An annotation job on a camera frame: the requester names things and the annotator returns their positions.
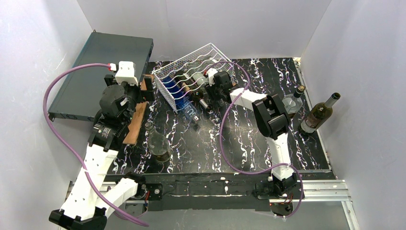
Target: wire rack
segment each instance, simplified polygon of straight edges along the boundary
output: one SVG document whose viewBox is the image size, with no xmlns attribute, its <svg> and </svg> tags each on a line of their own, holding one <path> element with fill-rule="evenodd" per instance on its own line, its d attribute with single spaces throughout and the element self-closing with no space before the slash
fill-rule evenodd
<svg viewBox="0 0 406 230">
<path fill-rule="evenodd" d="M 155 76 L 157 87 L 167 102 L 172 107 L 173 111 L 178 113 L 177 105 L 179 107 L 178 102 L 178 95 L 174 92 L 170 92 L 168 90 L 167 82 L 172 81 L 175 77 L 175 73 L 179 70 L 183 70 L 187 72 L 191 65 L 199 66 L 199 69 L 206 69 L 207 66 L 214 64 L 217 61 L 230 61 L 215 45 L 209 43 L 190 54 L 179 58 L 176 61 L 171 62 L 170 64 L 153 71 Z M 227 71 L 230 76 L 234 76 L 234 67 L 231 64 L 218 64 L 213 67 L 217 71 Z"/>
</svg>

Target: clear glass bottle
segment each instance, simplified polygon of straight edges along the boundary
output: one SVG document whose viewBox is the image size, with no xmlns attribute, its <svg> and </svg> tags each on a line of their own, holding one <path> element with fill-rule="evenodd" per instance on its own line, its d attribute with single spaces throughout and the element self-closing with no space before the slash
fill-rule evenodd
<svg viewBox="0 0 406 230">
<path fill-rule="evenodd" d="M 296 87 L 294 93 L 288 94 L 283 98 L 282 102 L 290 118 L 292 118 L 303 106 L 303 100 L 300 96 L 303 95 L 305 89 L 306 87 L 304 85 L 299 85 Z"/>
<path fill-rule="evenodd" d="M 334 103 L 340 99 L 338 92 L 333 93 L 326 102 L 316 104 L 309 115 L 302 121 L 299 131 L 303 134 L 314 133 L 333 114 Z"/>
<path fill-rule="evenodd" d="M 172 151 L 168 139 L 158 133 L 152 122 L 145 123 L 145 129 L 148 132 L 147 143 L 151 154 L 160 163 L 169 161 Z"/>
</svg>

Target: marble surface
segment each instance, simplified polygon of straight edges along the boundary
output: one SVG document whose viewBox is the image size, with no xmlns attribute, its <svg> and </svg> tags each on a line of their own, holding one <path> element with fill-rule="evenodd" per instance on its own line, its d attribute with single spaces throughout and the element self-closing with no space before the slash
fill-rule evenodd
<svg viewBox="0 0 406 230">
<path fill-rule="evenodd" d="M 294 92 L 300 80 L 292 58 L 237 59 L 239 65 L 251 75 L 250 90 L 281 98 Z M 151 62 L 147 72 L 169 62 Z M 234 81 L 243 86 L 246 80 L 237 73 Z M 135 146 L 123 145 L 109 174 L 136 173 L 226 173 L 233 170 L 221 156 L 219 128 L 226 107 L 204 112 L 199 110 L 200 123 L 194 126 L 185 115 L 176 115 L 155 88 L 156 100 L 147 106 L 144 123 L 152 121 L 157 131 L 164 134 L 173 155 L 165 164 L 156 162 L 147 147 L 147 136 L 141 128 Z M 293 118 L 289 126 L 289 151 L 293 165 L 299 170 L 329 169 L 317 134 L 302 136 L 297 130 L 309 108 L 307 103 Z M 271 166 L 271 154 L 265 138 L 256 128 L 253 112 L 234 106 L 225 123 L 223 146 L 234 166 L 245 171 L 259 171 Z"/>
</svg>

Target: white wall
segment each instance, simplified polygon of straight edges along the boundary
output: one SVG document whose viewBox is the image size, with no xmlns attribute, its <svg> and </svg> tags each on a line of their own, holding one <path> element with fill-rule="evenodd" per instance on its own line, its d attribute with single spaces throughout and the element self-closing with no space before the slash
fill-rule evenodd
<svg viewBox="0 0 406 230">
<path fill-rule="evenodd" d="M 300 57 L 331 0 L 78 0 L 102 33 L 151 37 L 151 60 L 208 43 L 229 58 Z"/>
<path fill-rule="evenodd" d="M 62 205 L 79 163 L 46 125 L 42 99 L 90 33 L 76 0 L 2 1 L 0 229 L 57 229 L 48 217 Z M 86 148 L 88 123 L 55 123 L 77 150 Z"/>
<path fill-rule="evenodd" d="M 341 93 L 320 132 L 361 229 L 405 229 L 406 2 L 332 0 L 302 56 L 312 104 Z"/>
</svg>

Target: rack wire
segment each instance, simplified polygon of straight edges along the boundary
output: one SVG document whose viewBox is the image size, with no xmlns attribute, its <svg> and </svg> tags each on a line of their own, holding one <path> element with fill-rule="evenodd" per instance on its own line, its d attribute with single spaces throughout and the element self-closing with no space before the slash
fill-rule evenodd
<svg viewBox="0 0 406 230">
<path fill-rule="evenodd" d="M 181 96 L 177 94 L 180 93 L 180 89 L 172 83 L 173 79 L 175 78 L 175 73 L 179 70 L 183 70 L 184 72 L 188 73 L 188 71 L 191 69 L 206 69 L 206 67 L 214 64 L 217 61 L 231 60 L 228 59 L 215 45 L 209 43 L 189 53 L 188 55 L 185 55 L 184 57 L 181 57 L 178 60 L 173 61 L 170 64 L 152 72 L 152 74 L 155 76 L 159 91 L 164 96 L 166 101 L 170 104 L 175 113 L 178 113 L 178 109 L 182 109 L 179 108 L 179 100 L 187 100 L 185 98 L 186 94 L 182 94 Z M 193 63 L 198 63 L 198 67 L 191 67 Z M 214 69 L 217 69 L 217 71 L 226 71 L 230 76 L 235 75 L 234 67 L 228 63 L 215 66 Z"/>
</svg>

